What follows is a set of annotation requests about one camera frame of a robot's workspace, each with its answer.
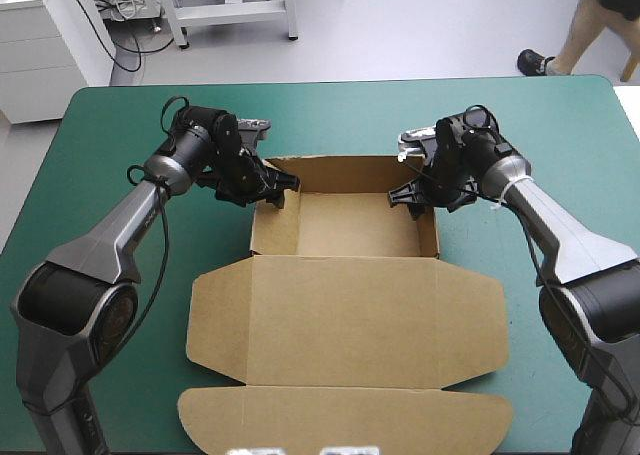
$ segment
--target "black cable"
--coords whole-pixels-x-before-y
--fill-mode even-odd
[[[98,7],[98,11],[99,12],[104,12],[105,10],[112,10],[114,8],[118,8],[114,4],[109,3],[107,0],[93,0],[93,1],[96,2],[96,6]],[[137,42],[137,38],[135,36],[135,33],[133,33],[133,29],[131,28],[131,26],[129,26],[129,32],[131,34],[131,38],[133,38]],[[140,50],[139,49],[139,43],[136,43],[136,46],[138,46],[138,49],[134,50],[134,49],[125,47],[124,45],[120,45],[118,42],[115,42],[115,41],[112,41],[112,42],[116,47],[124,50],[125,52],[135,53],[137,55],[148,55],[148,54],[152,54],[152,53],[162,52],[163,50],[169,48],[169,46],[173,43],[173,41],[174,41],[174,39],[172,37],[167,43],[165,43],[160,48],[154,48],[154,49],[151,49],[151,50]]]
[[[494,123],[496,124],[496,127],[497,127],[497,120],[495,119],[493,114],[489,111],[489,109],[487,109],[486,107],[484,107],[482,105],[474,105],[473,107],[469,107],[465,111],[465,114],[467,112],[469,112],[471,109],[476,108],[476,107],[484,110],[485,113],[487,114],[487,116],[490,117],[490,118],[487,119],[488,122],[485,121],[485,124],[486,123],[490,123],[490,119],[492,118],[494,120]],[[488,128],[489,131],[493,132],[493,129],[491,129],[490,127],[475,127],[475,128],[476,129]],[[478,198],[481,198],[483,200],[486,200],[488,202],[499,203],[500,205],[502,205],[505,208],[509,209],[516,216],[516,218],[520,222],[520,225],[522,226],[522,230],[524,232],[525,239],[526,239],[526,242],[527,242],[527,247],[529,248],[529,255],[531,257],[531,262],[533,263],[533,266],[534,266],[534,269],[535,269],[536,274],[538,276],[538,279],[542,283],[543,289],[546,290],[546,292],[549,294],[549,296],[551,297],[551,300],[553,301],[554,305],[556,306],[556,308],[558,309],[558,311],[560,312],[562,317],[565,319],[565,321],[568,323],[569,328],[574,332],[574,335],[576,335],[577,339],[580,341],[580,344],[583,346],[583,348],[588,353],[588,355],[595,361],[596,365],[602,371],[604,376],[606,378],[608,378],[615,385],[615,387],[620,391],[621,395],[625,399],[625,403],[626,403],[625,409],[620,411],[620,412],[617,411],[616,408],[614,407],[613,403],[611,402],[611,400],[608,398],[608,396],[604,392],[602,392],[601,390],[599,390],[597,388],[594,388],[594,390],[596,390],[600,394],[600,397],[602,398],[603,402],[605,403],[607,409],[613,414],[613,416],[615,417],[616,420],[619,420],[619,421],[621,421],[622,423],[624,423],[625,425],[628,425],[628,426],[632,426],[632,427],[640,426],[640,423],[635,422],[634,420],[629,418],[629,413],[632,411],[633,407],[637,404],[637,401],[638,401],[636,393],[633,391],[633,389],[631,391],[629,391],[623,385],[623,383],[618,379],[618,377],[614,373],[612,373],[611,370],[609,370],[609,368],[607,368],[602,363],[600,358],[595,353],[593,347],[591,347],[589,342],[583,338],[581,331],[573,323],[573,320],[571,319],[571,316],[564,309],[564,307],[560,303],[560,300],[558,300],[555,292],[551,289],[549,281],[544,276],[544,274],[542,273],[542,269],[540,267],[540,263],[538,262],[538,257],[536,255],[535,248],[534,248],[534,245],[533,245],[533,237],[532,237],[531,232],[529,230],[528,223],[527,223],[526,218],[524,217],[524,215],[520,212],[520,210],[517,207],[515,207],[514,205],[511,205],[510,203],[508,203],[508,202],[506,202],[504,200],[498,200],[498,199],[495,199],[495,198],[492,198],[492,197],[487,197],[486,195],[480,193],[477,190],[469,190],[469,189],[466,189],[466,188],[448,186],[446,184],[443,184],[440,180],[436,179],[435,177],[432,177],[431,175],[424,173],[422,170],[417,169],[416,167],[414,167],[413,165],[408,163],[408,161],[405,160],[404,163],[411,170],[416,172],[419,176],[424,177],[424,178],[436,183],[438,188],[449,189],[449,190],[459,190],[462,193],[467,193],[467,194],[470,194],[470,195],[474,195],[474,196],[476,196]]]
[[[165,45],[161,46],[160,48],[154,48],[152,50],[132,50],[130,48],[127,48],[123,45],[120,45],[119,43],[113,42],[113,44],[118,47],[121,48],[122,50],[126,51],[126,52],[131,52],[131,53],[137,53],[137,54],[142,54],[142,55],[147,55],[150,53],[159,53],[161,51],[163,51],[164,49],[168,48],[172,43],[173,43],[173,38],[171,38],[171,40],[169,40]]]
[[[142,67],[142,56],[140,55],[138,57],[138,66],[136,68],[128,68],[125,67],[124,65],[122,65],[121,63],[119,63],[115,57],[113,55],[111,55],[111,52],[109,52],[109,50],[107,49],[107,46],[104,44],[104,42],[102,41],[102,38],[100,37],[100,34],[98,33],[98,29],[96,28],[96,26],[93,23],[93,20],[91,20],[91,17],[89,16],[89,14],[87,13],[87,10],[84,8],[84,5],[82,5],[82,2],[80,2],[80,0],[75,0],[76,3],[78,4],[78,6],[80,7],[80,9],[82,10],[82,13],[84,13],[84,16],[86,17],[86,19],[89,21],[89,25],[91,25],[91,28],[93,29],[93,33],[95,33],[96,37],[98,38],[98,42],[100,42],[100,45],[102,46],[102,49],[104,50],[104,52],[109,56],[109,58],[111,59],[111,61],[113,61],[113,63],[120,69],[124,70],[125,72],[129,72],[129,73],[135,73],[138,70],[140,70],[140,68]]]
[[[151,310],[151,307],[153,306],[153,302],[155,302],[155,300],[156,300],[156,298],[158,296],[158,292],[160,291],[160,287],[162,285],[162,281],[164,280],[164,274],[165,274],[165,271],[167,269],[167,263],[169,261],[169,248],[170,248],[170,243],[169,243],[169,221],[167,219],[167,212],[165,210],[164,203],[162,202],[163,194],[161,192],[161,189],[164,189],[165,191],[167,191],[167,187],[164,184],[164,180],[153,176],[153,174],[151,174],[145,167],[140,166],[140,165],[132,165],[127,169],[127,180],[129,180],[129,182],[132,185],[138,185],[138,183],[140,183],[140,182],[136,182],[135,180],[133,180],[133,178],[131,176],[131,174],[132,174],[132,172],[134,170],[141,170],[145,174],[145,176],[143,177],[142,180],[150,181],[150,182],[156,184],[156,194],[158,196],[158,206],[160,208],[160,215],[162,217],[162,232],[163,232],[163,235],[164,235],[164,252],[162,254],[162,262],[160,262],[160,270],[158,271],[158,276],[156,278],[155,286],[153,287],[153,291],[151,292],[151,295],[149,296],[149,300],[147,300],[147,304],[145,305],[144,310],[138,316],[138,318],[135,321],[135,323],[129,328],[129,330],[127,331],[126,335],[122,338],[122,340],[120,340],[120,343],[118,343],[118,345],[113,350],[113,352],[111,352],[111,354],[109,354],[109,359],[108,359],[107,362],[104,363],[104,365],[106,365],[108,362],[110,362],[120,352],[120,350],[122,350],[122,348],[129,342],[129,340],[131,340],[131,337],[133,337],[135,335],[136,331],[140,328],[140,325],[142,325],[142,322],[144,322],[145,318],[147,317],[147,315],[149,313],[149,310]]]

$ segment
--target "green table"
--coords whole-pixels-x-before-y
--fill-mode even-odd
[[[3,306],[52,247],[84,233],[130,190],[125,169],[162,141],[160,108],[174,94],[271,119],[263,156],[396,153],[402,130],[482,103],[532,161],[540,186],[594,231],[640,248],[640,144],[604,78],[85,89],[71,102],[0,257]],[[252,210],[194,188],[167,212],[172,252],[158,301],[130,345],[91,383],[114,451],[195,451],[178,420],[178,396],[188,387],[234,383],[189,362],[185,335],[193,279],[248,255]],[[509,311],[508,366],[455,389],[512,401],[515,419],[501,450],[566,451],[588,391],[540,320],[517,221],[479,202],[439,213],[438,223],[442,259],[501,280]],[[143,296],[161,253],[158,223],[137,253]],[[40,450],[15,389],[17,331],[8,310],[0,312],[0,343],[0,450]]]

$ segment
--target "box lid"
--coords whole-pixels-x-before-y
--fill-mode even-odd
[[[190,389],[178,410],[206,453],[278,447],[317,455],[329,446],[376,446],[383,455],[488,455],[504,439],[501,397],[441,390],[227,387]]]
[[[187,356],[250,385],[441,388],[506,363],[504,296],[433,258],[259,255],[195,281]]]

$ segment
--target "open cardboard box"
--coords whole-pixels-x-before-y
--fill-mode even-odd
[[[260,255],[194,283],[189,359],[246,386],[185,391],[191,439],[212,455],[492,453],[509,402],[442,388],[506,363],[500,283],[435,258],[432,212],[414,222],[389,208],[387,190],[413,177],[394,158],[271,163],[301,192],[287,192],[284,210],[256,208]]]
[[[390,208],[387,193],[416,174],[389,156],[270,159],[300,178],[284,209],[259,203],[251,250],[262,255],[437,257],[433,210],[417,222],[405,207]]]

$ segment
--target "gray floor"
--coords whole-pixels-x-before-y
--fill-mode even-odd
[[[185,5],[219,0],[181,0]],[[147,56],[114,85],[255,83],[517,75],[522,48],[553,54],[577,0],[297,0],[300,39],[268,22],[189,30],[191,48]],[[113,27],[124,43],[126,31]],[[136,25],[144,47],[169,39]],[[628,50],[611,33],[594,44],[577,73],[618,82]],[[134,64],[131,56],[119,56]],[[632,84],[640,82],[638,76]],[[0,249],[55,133],[56,122],[10,126],[0,117]]]

